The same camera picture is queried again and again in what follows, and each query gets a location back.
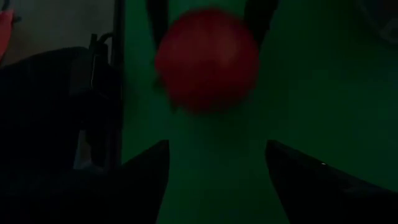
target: green surface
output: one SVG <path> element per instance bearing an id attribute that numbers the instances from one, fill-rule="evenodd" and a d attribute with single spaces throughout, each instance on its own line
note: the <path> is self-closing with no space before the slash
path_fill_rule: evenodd
<path id="1" fill-rule="evenodd" d="M 287 223 L 267 173 L 267 139 L 398 190 L 398 51 L 372 35 L 354 2 L 282 0 L 257 88 L 211 116 L 173 114 L 153 90 L 145 1 L 126 2 L 123 161 L 170 140 L 159 223 Z M 170 0 L 170 13 L 209 5 L 244 9 L 243 0 Z"/>

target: black object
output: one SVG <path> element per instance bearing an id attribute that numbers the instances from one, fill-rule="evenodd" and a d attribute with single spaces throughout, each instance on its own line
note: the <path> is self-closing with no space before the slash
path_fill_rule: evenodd
<path id="1" fill-rule="evenodd" d="M 87 53 L 55 50 L 0 69 L 0 174 L 73 167 L 80 124 L 72 116 L 69 81 L 73 61 Z"/>
<path id="2" fill-rule="evenodd" d="M 146 0 L 156 50 L 169 29 L 169 0 Z"/>
<path id="3" fill-rule="evenodd" d="M 367 22 L 378 36 L 398 44 L 398 4 L 392 0 L 356 0 Z"/>
<path id="4" fill-rule="evenodd" d="M 100 167 L 117 166 L 118 151 L 112 141 L 114 132 L 121 129 L 121 73 L 108 63 L 105 41 L 113 36 L 105 34 L 97 40 L 91 36 L 89 49 L 73 62 L 69 81 L 69 96 L 74 122 L 86 130 L 91 145 L 91 160 Z"/>
<path id="5" fill-rule="evenodd" d="M 124 16 L 126 0 L 115 0 L 111 65 L 123 74 L 124 66 Z"/>
<path id="6" fill-rule="evenodd" d="M 169 179 L 169 142 L 160 141 L 107 175 L 37 174 L 0 191 L 1 223 L 155 223 Z"/>
<path id="7" fill-rule="evenodd" d="M 269 174 L 291 223 L 396 223 L 398 194 L 268 141 Z"/>
<path id="8" fill-rule="evenodd" d="M 10 0 L 4 0 L 2 6 L 1 6 L 1 10 L 0 11 L 5 11 L 10 7 Z"/>
<path id="9" fill-rule="evenodd" d="M 279 0 L 247 0 L 244 8 L 244 22 L 253 34 L 259 49 L 270 28 Z"/>

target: blurry ball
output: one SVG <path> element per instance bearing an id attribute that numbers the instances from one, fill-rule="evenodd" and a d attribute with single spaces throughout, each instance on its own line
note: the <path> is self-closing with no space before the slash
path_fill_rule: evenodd
<path id="1" fill-rule="evenodd" d="M 173 104 L 192 112 L 222 110 L 254 88 L 259 50 L 240 19 L 201 9 L 174 22 L 155 67 Z"/>

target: red object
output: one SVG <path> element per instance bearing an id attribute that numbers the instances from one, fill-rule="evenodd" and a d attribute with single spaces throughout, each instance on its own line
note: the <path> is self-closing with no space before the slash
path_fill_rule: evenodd
<path id="1" fill-rule="evenodd" d="M 0 60 L 6 52 L 11 37 L 12 18 L 14 10 L 0 12 Z"/>
<path id="2" fill-rule="evenodd" d="M 184 14 L 155 58 L 170 99 L 192 112 L 225 109 L 255 86 L 259 50 L 238 18 L 218 9 Z"/>

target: black frame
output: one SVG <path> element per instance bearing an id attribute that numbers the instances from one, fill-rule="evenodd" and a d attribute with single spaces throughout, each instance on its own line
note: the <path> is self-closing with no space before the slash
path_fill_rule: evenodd
<path id="1" fill-rule="evenodd" d="M 124 74 L 124 6 L 125 0 L 115 0 L 113 18 L 113 39 L 111 49 L 111 65 L 121 77 L 120 108 L 116 115 L 114 130 L 109 134 L 109 169 L 121 165 L 122 126 L 123 126 L 123 74 Z"/>

